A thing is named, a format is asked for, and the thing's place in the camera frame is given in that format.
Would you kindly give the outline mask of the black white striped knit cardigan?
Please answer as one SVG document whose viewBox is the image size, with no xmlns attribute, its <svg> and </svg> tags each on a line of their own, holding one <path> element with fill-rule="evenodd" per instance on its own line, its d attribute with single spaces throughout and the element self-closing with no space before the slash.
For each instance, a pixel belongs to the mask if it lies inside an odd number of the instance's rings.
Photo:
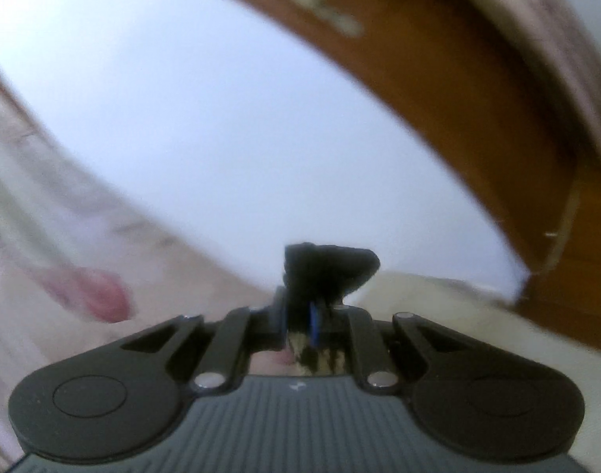
<svg viewBox="0 0 601 473">
<path fill-rule="evenodd" d="M 380 269 L 370 249 L 289 244 L 284 249 L 287 350 L 303 377 L 347 372 L 345 338 L 338 309 Z"/>
</svg>

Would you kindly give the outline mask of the pink leaf print curtain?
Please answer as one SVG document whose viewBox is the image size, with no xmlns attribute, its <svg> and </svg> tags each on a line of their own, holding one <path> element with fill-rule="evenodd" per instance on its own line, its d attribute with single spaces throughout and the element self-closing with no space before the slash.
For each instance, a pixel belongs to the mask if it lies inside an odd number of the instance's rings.
<svg viewBox="0 0 601 473">
<path fill-rule="evenodd" d="M 269 304 L 258 288 L 83 171 L 0 75 L 0 472 L 30 372 L 178 315 Z"/>
</svg>

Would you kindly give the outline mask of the brown wooden door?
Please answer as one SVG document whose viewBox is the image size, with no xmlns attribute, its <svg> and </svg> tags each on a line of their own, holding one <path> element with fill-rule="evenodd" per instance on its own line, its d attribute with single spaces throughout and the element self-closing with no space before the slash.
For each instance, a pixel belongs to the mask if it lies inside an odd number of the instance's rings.
<svg viewBox="0 0 601 473">
<path fill-rule="evenodd" d="M 468 0 L 242 0 L 410 123 L 527 264 L 519 313 L 601 350 L 601 160 L 559 90 Z"/>
</svg>

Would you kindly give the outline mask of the door side curtain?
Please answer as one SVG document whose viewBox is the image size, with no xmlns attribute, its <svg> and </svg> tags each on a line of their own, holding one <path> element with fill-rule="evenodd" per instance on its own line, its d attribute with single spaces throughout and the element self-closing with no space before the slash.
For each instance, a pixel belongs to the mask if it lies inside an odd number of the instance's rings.
<svg viewBox="0 0 601 473">
<path fill-rule="evenodd" d="M 569 0 L 469 0 L 551 77 L 601 162 L 601 53 Z"/>
</svg>

